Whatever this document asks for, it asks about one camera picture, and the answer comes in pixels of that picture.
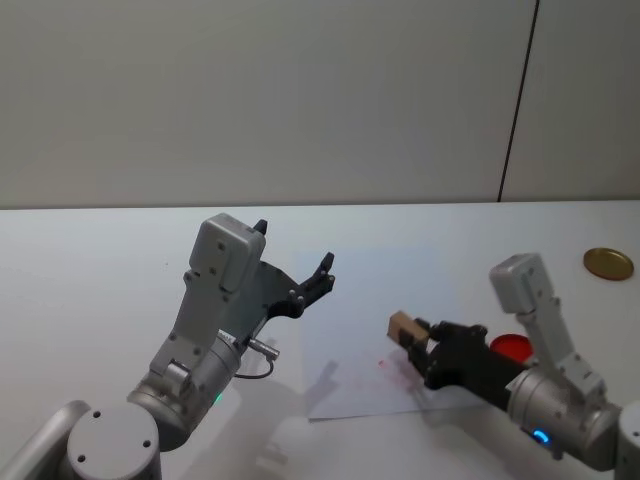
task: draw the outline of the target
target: gray wall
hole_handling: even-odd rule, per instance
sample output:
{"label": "gray wall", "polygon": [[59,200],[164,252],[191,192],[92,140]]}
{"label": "gray wall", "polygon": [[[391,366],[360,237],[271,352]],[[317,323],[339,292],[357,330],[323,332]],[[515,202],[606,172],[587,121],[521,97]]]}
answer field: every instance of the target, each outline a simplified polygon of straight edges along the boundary
{"label": "gray wall", "polygon": [[4,0],[0,207],[493,201],[533,6]]}
{"label": "gray wall", "polygon": [[542,0],[505,200],[640,197],[640,3]]}

